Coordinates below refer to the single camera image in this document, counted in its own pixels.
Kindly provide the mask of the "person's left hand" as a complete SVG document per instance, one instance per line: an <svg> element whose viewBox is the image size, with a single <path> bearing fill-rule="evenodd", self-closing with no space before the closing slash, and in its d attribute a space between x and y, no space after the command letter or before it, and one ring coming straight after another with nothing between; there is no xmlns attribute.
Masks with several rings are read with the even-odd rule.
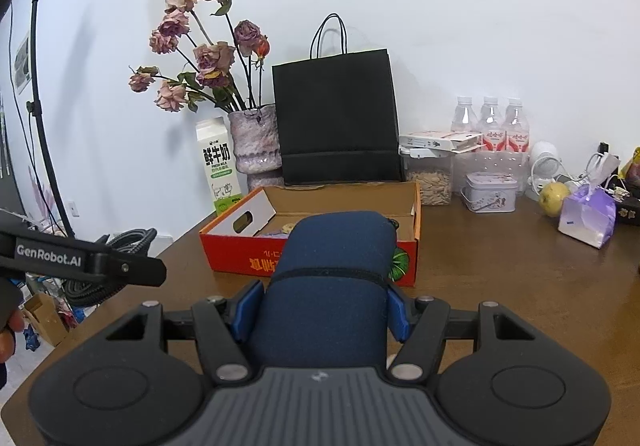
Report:
<svg viewBox="0 0 640 446"><path fill-rule="evenodd" d="M15 352L15 336L25 328L25 319L20 310L14 310L0 333L0 362L4 364Z"/></svg>

